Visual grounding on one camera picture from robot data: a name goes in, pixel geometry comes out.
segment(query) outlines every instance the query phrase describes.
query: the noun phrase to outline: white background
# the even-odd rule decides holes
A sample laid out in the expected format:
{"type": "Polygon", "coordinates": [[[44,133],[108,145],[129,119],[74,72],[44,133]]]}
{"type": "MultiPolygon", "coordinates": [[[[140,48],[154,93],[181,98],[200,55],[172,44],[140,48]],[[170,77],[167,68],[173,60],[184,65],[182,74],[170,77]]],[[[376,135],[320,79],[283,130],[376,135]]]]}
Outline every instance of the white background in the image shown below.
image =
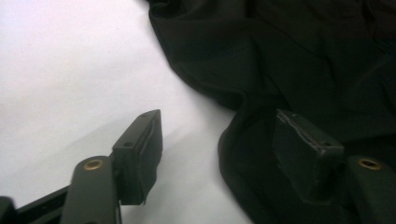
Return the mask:
{"type": "Polygon", "coordinates": [[[0,195],[28,204],[109,155],[141,113],[161,109],[163,158],[145,206],[123,223],[250,223],[219,174],[233,112],[170,70],[145,0],[0,1],[0,195]]]}

